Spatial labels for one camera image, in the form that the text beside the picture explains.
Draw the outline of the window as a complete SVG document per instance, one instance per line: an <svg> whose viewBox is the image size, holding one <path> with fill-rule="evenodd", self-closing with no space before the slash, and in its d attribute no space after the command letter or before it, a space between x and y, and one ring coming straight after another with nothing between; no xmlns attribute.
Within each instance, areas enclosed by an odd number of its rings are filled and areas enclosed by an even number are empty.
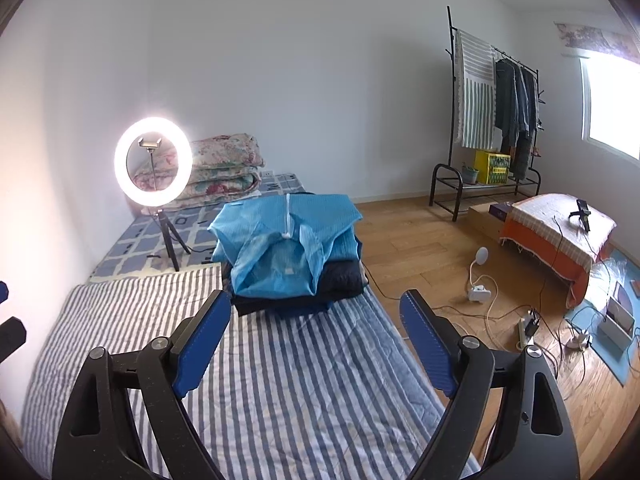
<svg viewBox="0 0 640 480"><path fill-rule="evenodd" d="M582 137L639 160L639 64L610 54L580 60Z"/></svg>

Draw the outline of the white open box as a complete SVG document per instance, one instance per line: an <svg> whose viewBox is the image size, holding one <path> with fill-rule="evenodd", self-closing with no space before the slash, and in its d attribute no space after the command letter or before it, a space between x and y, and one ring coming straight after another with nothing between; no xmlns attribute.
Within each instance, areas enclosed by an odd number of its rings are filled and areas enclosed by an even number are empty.
<svg viewBox="0 0 640 480"><path fill-rule="evenodd" d="M622 354L631 346L638 321L638 297L632 288L616 282L608 295L597 336L609 352Z"/></svg>

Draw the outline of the striped white hanging cloth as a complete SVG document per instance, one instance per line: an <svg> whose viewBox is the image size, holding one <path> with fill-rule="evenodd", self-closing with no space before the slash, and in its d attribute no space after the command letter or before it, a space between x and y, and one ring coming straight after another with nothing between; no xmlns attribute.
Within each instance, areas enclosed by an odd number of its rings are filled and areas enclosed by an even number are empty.
<svg viewBox="0 0 640 480"><path fill-rule="evenodd" d="M454 140L490 151L496 114L495 50L462 29L454 32Z"/></svg>

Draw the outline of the floral curtain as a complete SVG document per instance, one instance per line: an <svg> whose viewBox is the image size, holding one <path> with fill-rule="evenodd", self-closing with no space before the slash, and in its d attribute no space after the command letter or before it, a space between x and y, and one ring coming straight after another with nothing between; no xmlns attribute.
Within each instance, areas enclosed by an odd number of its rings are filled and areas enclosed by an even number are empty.
<svg viewBox="0 0 640 480"><path fill-rule="evenodd" d="M639 63L639 49L628 35L587 25L555 23L560 40L571 54L588 58L591 53L613 55Z"/></svg>

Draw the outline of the low table orange checked cover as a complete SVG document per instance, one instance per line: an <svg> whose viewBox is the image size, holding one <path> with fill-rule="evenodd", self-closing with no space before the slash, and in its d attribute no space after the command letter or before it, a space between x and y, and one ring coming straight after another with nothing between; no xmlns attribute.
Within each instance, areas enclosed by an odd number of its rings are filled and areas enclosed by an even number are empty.
<svg viewBox="0 0 640 480"><path fill-rule="evenodd" d="M512 205L500 233L535 255L570 285L566 306L577 307L585 299L591 268L604 254L616 222L591 207L588 228L575 212L573 195L546 193L520 200Z"/></svg>

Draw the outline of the cardboard box on floor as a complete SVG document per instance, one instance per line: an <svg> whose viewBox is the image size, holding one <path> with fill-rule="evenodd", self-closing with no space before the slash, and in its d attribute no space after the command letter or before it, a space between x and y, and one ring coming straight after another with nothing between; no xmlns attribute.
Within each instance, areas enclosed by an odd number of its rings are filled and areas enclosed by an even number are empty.
<svg viewBox="0 0 640 480"><path fill-rule="evenodd" d="M509 202L484 203L471 206L466 216L474 229L499 243L506 217L511 209L512 204Z"/></svg>

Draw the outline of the dark hanging clothes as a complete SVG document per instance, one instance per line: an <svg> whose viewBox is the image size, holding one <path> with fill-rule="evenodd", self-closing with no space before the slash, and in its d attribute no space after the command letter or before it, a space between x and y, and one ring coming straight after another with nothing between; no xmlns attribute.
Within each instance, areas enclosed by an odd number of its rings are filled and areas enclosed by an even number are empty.
<svg viewBox="0 0 640 480"><path fill-rule="evenodd" d="M510 173L523 181L538 127L537 81L530 70L508 58L495 62L495 75L500 153L511 157Z"/></svg>

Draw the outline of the black metal clothes rack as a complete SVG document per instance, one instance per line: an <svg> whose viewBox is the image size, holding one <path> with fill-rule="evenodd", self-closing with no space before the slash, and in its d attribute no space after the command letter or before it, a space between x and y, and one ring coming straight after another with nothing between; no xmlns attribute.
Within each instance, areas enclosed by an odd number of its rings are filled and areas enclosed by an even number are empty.
<svg viewBox="0 0 640 480"><path fill-rule="evenodd" d="M467 197L540 193L535 159L544 92L538 70L452 23L448 32L448 153L433 168L428 203L456 221Z"/></svg>

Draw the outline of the blue floor mat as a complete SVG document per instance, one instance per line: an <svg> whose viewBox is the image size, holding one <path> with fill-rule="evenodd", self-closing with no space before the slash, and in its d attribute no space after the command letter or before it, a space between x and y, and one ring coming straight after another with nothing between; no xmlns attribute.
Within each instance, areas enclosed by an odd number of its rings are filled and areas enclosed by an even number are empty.
<svg viewBox="0 0 640 480"><path fill-rule="evenodd" d="M639 268L617 248L591 269L584 300L564 316L623 386L639 375Z"/></svg>

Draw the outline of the white power strip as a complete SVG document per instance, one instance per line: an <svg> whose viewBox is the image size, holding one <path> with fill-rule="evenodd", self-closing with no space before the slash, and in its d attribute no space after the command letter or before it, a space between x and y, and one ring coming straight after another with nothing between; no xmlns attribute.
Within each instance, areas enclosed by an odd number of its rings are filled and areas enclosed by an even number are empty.
<svg viewBox="0 0 640 480"><path fill-rule="evenodd" d="M519 320L516 328L518 329L518 343L516 348L522 351L534 342L535 334L539 328L540 319L536 310L528 310Z"/></svg>

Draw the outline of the light blue striped work jacket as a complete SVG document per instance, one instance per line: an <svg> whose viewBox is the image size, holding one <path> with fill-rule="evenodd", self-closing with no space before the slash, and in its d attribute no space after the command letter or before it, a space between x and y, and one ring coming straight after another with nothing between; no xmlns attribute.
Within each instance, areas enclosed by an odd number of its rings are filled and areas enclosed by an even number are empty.
<svg viewBox="0 0 640 480"><path fill-rule="evenodd" d="M208 230L235 295L283 299L314 296L328 262L359 259L361 219L346 195L294 193L224 205Z"/></svg>

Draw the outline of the yellow green box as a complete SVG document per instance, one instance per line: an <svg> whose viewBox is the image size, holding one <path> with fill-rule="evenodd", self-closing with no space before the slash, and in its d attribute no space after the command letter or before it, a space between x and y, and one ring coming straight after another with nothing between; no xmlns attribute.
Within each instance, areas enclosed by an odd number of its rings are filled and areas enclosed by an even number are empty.
<svg viewBox="0 0 640 480"><path fill-rule="evenodd" d="M511 166L511 156L488 151L476 151L474 168L477 182L488 185L506 185Z"/></svg>

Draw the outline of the blue white striped quilt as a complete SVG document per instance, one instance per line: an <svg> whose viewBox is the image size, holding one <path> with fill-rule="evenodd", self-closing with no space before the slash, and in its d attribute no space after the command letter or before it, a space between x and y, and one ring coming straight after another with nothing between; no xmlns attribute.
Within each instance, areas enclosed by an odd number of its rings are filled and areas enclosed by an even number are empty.
<svg viewBox="0 0 640 480"><path fill-rule="evenodd" d="M75 287L40 353L22 415L24 454L51 472L58 427L89 351L143 348L219 287L205 268ZM444 414L372 294L298 318L233 315L183 401L229 479L403 479Z"/></svg>

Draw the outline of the black phone mount on table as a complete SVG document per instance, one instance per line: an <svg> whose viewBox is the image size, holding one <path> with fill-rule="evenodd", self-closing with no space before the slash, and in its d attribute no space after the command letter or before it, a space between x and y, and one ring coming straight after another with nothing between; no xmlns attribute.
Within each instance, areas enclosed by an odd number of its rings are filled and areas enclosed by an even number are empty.
<svg viewBox="0 0 640 480"><path fill-rule="evenodd" d="M568 215L568 218L569 219L577 218L579 224L582 226L582 229L586 233L589 233L590 232L589 217L591 214L591 210L589 209L587 202L585 200L582 200L581 198L578 198L576 200L576 205L577 205L577 209L575 211L572 211Z"/></svg>

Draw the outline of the folded floral quilt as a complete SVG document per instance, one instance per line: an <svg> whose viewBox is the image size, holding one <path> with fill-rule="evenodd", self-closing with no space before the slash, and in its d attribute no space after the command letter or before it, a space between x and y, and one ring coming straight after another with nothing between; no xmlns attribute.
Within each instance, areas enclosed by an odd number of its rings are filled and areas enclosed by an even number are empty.
<svg viewBox="0 0 640 480"><path fill-rule="evenodd" d="M191 142L192 171L181 194L166 209L186 209L232 202L254 193L260 185L260 170L265 166L258 142L248 133ZM163 190L178 171L175 148L168 144L142 164L132 180L143 191Z"/></svg>

